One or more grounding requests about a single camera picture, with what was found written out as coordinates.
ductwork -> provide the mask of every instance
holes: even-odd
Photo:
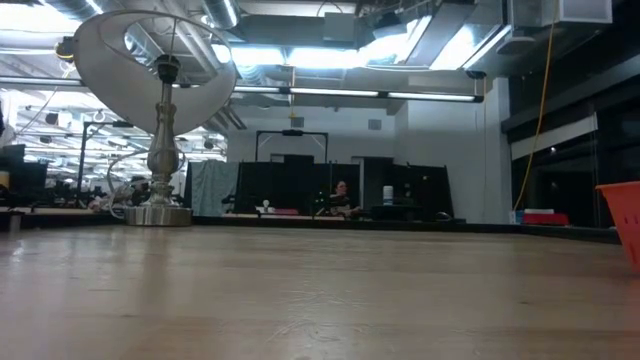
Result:
[[[47,4],[54,7],[66,17],[85,21],[101,11],[121,10],[123,7],[114,0],[47,0]],[[127,44],[130,44],[132,55],[142,60],[144,64],[151,64],[162,55],[158,45],[151,39],[141,26],[132,26],[127,31]]]
[[[202,7],[216,29],[231,29],[240,22],[240,7],[236,0],[202,0]]]

table surface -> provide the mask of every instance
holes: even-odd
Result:
[[[638,359],[622,248],[192,227],[2,235],[2,359]]]

lamp base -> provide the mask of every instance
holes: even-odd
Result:
[[[127,225],[190,226],[191,209],[172,206],[136,206],[124,209]]]

ceiling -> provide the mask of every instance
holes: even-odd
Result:
[[[392,0],[346,0],[335,3],[316,0],[239,0],[240,22],[235,28],[224,31],[222,34],[231,42],[234,49],[232,56],[238,65],[239,84],[258,86],[295,84],[299,87],[324,89],[473,94],[479,87],[460,69],[470,55],[479,51],[478,49],[481,49],[499,29],[503,29],[507,24],[513,25],[518,30],[518,34],[531,37],[533,39],[531,46],[516,55],[500,55],[495,49],[500,47],[505,39],[499,39],[500,41],[494,44],[494,48],[490,49],[491,51],[488,51],[470,69],[484,71],[490,76],[517,76],[535,71],[544,65],[549,31],[548,27],[540,23],[539,12],[546,1],[553,0],[514,0],[514,6],[509,7],[513,9],[512,16],[509,16],[508,12],[504,12],[503,0],[475,2],[406,0],[400,3]],[[72,36],[80,21],[77,17],[74,19],[70,12],[62,11],[61,13],[51,6],[59,7],[61,3],[69,6],[77,4],[86,6],[93,3],[104,11],[154,10],[171,12],[198,22],[205,14],[202,0],[50,0],[48,3],[49,6],[32,7],[0,4],[4,7],[4,10],[0,10],[0,76],[61,78],[66,74],[68,65],[56,58],[53,47],[62,40],[63,36]],[[402,35],[404,37],[394,38],[395,40],[391,42],[373,41],[372,31],[375,24],[382,14],[390,11],[398,12],[401,26],[407,26],[407,29],[417,29],[421,21],[425,18],[430,19],[431,22],[428,23],[424,35],[416,38],[415,49],[408,47],[412,41],[411,31]],[[346,26],[344,31],[340,30],[343,26]],[[556,44],[554,56],[563,56],[597,36],[603,26],[606,25],[560,22],[556,27],[554,38]],[[179,36],[174,35],[172,22],[168,19],[142,22],[139,28],[136,27],[134,35],[136,35],[135,39],[144,40],[145,45],[142,48],[145,51],[141,51],[139,46],[138,50],[133,49],[135,55],[132,56],[144,62],[145,55],[141,53],[172,52],[179,58],[182,65],[180,82],[205,83],[211,78],[209,70],[211,62],[208,61],[210,57],[222,60],[215,49],[209,46],[199,47],[197,41],[199,39],[196,38],[202,38],[209,44],[208,34],[200,30],[193,32],[188,30],[186,29],[186,36]],[[425,39],[428,36],[444,37],[445,41],[442,41],[442,46],[438,48],[434,45],[434,40],[426,42]],[[295,52],[308,47],[320,47],[327,52],[317,55],[319,58],[307,57],[296,60]],[[249,51],[246,53],[248,55],[241,58],[235,52],[236,48],[244,48],[245,52]],[[427,54],[428,51],[435,51],[434,49],[437,50],[436,53]],[[268,58],[268,53],[265,51],[273,50],[282,57],[282,60],[265,64]],[[407,60],[398,62],[400,53],[405,50],[409,50]],[[349,65],[343,65],[338,61],[343,56],[350,56],[349,59],[353,57],[355,60]],[[436,61],[421,62],[421,59],[429,56],[432,60],[436,58]],[[311,61],[311,65],[296,61]],[[282,65],[285,63],[301,65],[296,66],[295,71],[292,71],[290,66]],[[434,70],[436,63],[439,64],[438,70]],[[327,67],[323,65],[328,64],[335,66],[322,68]],[[79,76],[77,72],[71,71],[68,77],[78,78]],[[28,144],[33,149],[29,155],[37,158],[57,161],[64,155],[70,159],[58,166],[58,168],[69,170],[63,172],[65,177],[73,177],[77,172],[77,150],[80,148],[82,121],[92,121],[94,117],[101,118],[102,115],[106,116],[104,121],[118,120],[118,116],[111,113],[98,99],[87,92],[87,89],[76,89],[77,91],[58,89],[59,91],[52,98],[51,87],[15,87],[15,89],[5,87],[5,89],[7,91],[1,91],[0,96],[5,102],[5,108],[7,107],[5,99],[13,99],[11,111],[15,119],[14,126],[17,128],[16,131],[21,133],[18,140]],[[390,115],[393,115],[402,104],[398,100],[336,96],[298,95],[291,98],[278,94],[234,94],[231,99],[231,109],[242,114],[244,113],[242,109],[247,107],[264,109],[290,106],[292,99],[296,106],[386,109]],[[46,110],[38,114],[40,107],[47,102]],[[46,124],[44,117],[48,112],[60,112],[59,118],[65,123],[59,123],[58,126]],[[204,128],[186,134],[183,141],[179,142],[180,146],[190,154],[192,159],[224,159],[226,151],[224,135],[234,127],[229,123],[225,127],[221,125],[222,123],[224,121],[213,120]],[[97,165],[90,167],[86,172],[90,177],[102,176],[109,156],[102,156],[101,151],[104,151],[104,154],[118,154],[143,149],[149,145],[149,139],[143,138],[148,135],[138,129],[114,129],[109,126],[102,127],[100,130],[95,126],[90,129],[94,130],[95,136],[87,146],[92,150],[92,154],[96,155],[95,161],[97,161]],[[42,136],[50,136],[51,143],[44,144],[41,141]],[[110,138],[126,141],[119,141],[124,145],[118,145],[110,141]],[[206,139],[215,140],[215,146],[212,149],[204,148]],[[59,149],[71,149],[75,152],[65,153]],[[142,157],[132,160],[132,163],[135,165],[123,167],[123,177],[146,171]]]

orange plastic bin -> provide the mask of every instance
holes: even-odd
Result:
[[[640,181],[600,185],[634,270],[640,271]]]

